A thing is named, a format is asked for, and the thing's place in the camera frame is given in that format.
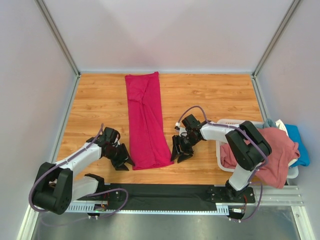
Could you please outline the magenta t shirt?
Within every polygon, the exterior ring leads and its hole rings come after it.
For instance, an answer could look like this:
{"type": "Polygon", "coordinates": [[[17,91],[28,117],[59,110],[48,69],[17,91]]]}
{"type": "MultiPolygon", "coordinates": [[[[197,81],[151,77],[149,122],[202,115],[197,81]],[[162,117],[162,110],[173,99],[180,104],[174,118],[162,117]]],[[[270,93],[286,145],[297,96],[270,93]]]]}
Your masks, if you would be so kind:
{"type": "Polygon", "coordinates": [[[159,73],[126,75],[129,150],[134,170],[172,165],[164,134],[159,73]]]}

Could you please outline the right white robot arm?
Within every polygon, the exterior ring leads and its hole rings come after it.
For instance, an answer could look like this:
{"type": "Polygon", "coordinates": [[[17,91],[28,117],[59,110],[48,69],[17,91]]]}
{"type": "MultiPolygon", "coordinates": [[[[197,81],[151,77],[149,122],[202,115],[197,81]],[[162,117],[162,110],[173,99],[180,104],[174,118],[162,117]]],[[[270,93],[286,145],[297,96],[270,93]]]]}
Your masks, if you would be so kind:
{"type": "Polygon", "coordinates": [[[233,174],[225,183],[225,196],[231,202],[242,198],[259,167],[265,165],[272,153],[270,144],[255,125],[244,121],[238,125],[200,122],[193,114],[178,121],[179,131],[172,137],[171,161],[181,163],[194,155],[193,146],[200,141],[227,142],[236,160],[233,174]]]}

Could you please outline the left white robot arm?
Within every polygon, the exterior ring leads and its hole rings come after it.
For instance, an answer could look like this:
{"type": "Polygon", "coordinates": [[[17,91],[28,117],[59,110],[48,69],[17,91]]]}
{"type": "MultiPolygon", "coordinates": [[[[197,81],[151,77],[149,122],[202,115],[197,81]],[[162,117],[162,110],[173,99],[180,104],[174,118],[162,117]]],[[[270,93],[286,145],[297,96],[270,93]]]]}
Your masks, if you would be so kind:
{"type": "Polygon", "coordinates": [[[39,212],[63,214],[70,203],[83,197],[101,200],[109,190],[103,177],[88,173],[82,179],[75,177],[90,164],[107,158],[117,171],[128,171],[127,164],[135,166],[120,133],[101,126],[97,135],[70,156],[56,163],[44,162],[38,169],[28,195],[30,207],[39,212]]]}

